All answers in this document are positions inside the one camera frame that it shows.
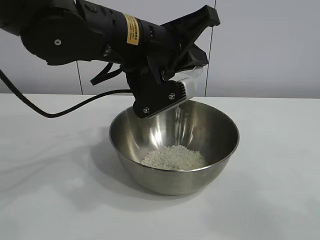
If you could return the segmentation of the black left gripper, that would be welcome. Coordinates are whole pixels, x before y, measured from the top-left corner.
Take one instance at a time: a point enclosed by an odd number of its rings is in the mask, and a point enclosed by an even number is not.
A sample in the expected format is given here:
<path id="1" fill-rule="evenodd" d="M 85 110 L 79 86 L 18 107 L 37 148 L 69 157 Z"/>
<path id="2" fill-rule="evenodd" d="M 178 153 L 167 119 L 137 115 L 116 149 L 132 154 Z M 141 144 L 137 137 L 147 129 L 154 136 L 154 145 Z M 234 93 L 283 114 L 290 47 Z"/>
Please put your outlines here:
<path id="1" fill-rule="evenodd" d="M 149 41 L 147 62 L 156 82 L 165 82 L 176 73 L 204 67 L 209 61 L 195 42 L 206 28 L 220 24 L 217 10 L 209 5 L 154 29 Z"/>

